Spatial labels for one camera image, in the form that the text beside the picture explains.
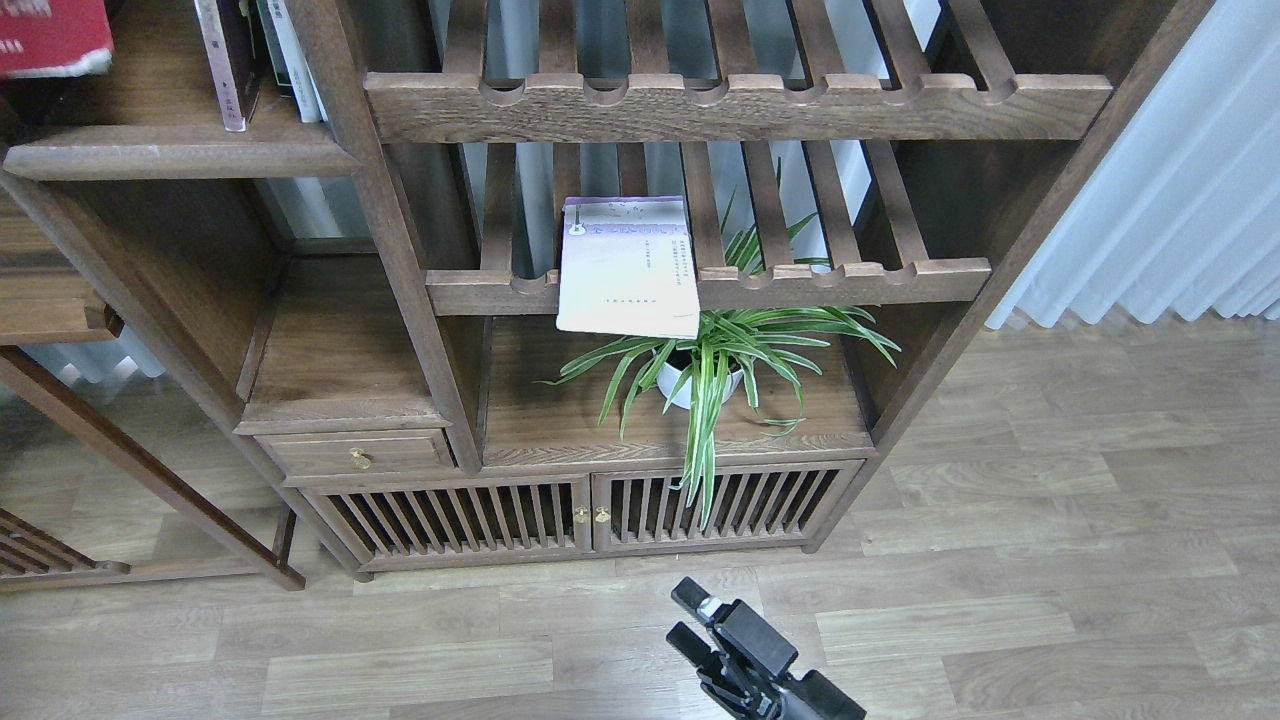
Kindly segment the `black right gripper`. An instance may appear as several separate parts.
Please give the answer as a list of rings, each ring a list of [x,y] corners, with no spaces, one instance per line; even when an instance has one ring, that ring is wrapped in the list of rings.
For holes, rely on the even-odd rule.
[[[694,667],[701,689],[735,719],[864,719],[867,711],[817,670],[788,674],[797,650],[742,600],[721,601],[685,577],[672,600],[707,629],[684,623],[666,641]]]

